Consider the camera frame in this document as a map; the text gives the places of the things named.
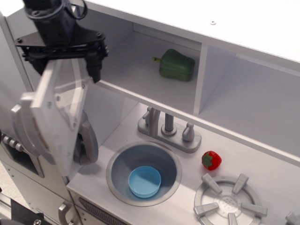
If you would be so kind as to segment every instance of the faucet base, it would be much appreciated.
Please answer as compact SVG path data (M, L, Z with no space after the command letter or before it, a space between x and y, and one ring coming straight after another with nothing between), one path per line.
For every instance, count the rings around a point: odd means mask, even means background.
M164 128L163 127L164 125L165 125L165 120L163 118L159 118L158 120L159 128L158 128L157 135L154 136L154 138L162 142L165 142L186 153L194 153L198 150L202 140L201 134L199 132L195 131L195 138L192 141L187 142L182 138L182 133L186 128L185 126L180 125L178 123L174 123L174 127L176 126L177 132L172 136L167 136L164 135L164 133L160 129L160 128ZM149 136L148 125L146 124L145 119L141 118L139 120L137 124L137 128L141 133Z

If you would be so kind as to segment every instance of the cable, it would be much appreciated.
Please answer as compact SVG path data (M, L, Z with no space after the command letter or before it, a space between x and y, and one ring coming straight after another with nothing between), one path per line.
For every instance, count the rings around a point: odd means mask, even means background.
M88 6L86 5L86 3L85 3L84 0L82 0L82 1L83 1L83 5L84 5L84 9L83 9L82 15L80 15L80 11L78 10L79 16L75 16L74 13L73 13L69 8L65 7L67 13L68 13L69 16L72 17L73 19L81 20L81 19L83 19L83 18L87 15L87 13L88 13Z

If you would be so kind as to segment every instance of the toy pepper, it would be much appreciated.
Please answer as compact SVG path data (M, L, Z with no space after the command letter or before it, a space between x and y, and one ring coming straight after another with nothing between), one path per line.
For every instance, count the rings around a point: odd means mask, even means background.
M192 77L195 60L174 49L167 50L161 59L152 57L152 60L159 62L159 74L163 77L181 81L189 81Z

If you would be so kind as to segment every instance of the toy strawberry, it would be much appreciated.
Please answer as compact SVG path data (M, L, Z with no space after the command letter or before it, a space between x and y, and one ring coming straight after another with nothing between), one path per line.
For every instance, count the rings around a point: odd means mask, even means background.
M202 156L202 164L209 170L215 170L221 164L221 157L214 151L207 151Z

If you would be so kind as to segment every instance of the sink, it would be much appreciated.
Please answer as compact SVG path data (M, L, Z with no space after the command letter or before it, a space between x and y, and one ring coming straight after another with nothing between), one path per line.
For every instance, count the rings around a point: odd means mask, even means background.
M152 166L161 176L159 191L150 198L135 196L128 184L130 173L143 165ZM159 143L141 141L118 150L108 163L106 180L111 192L134 206L152 206L170 198L181 181L181 165L174 152Z

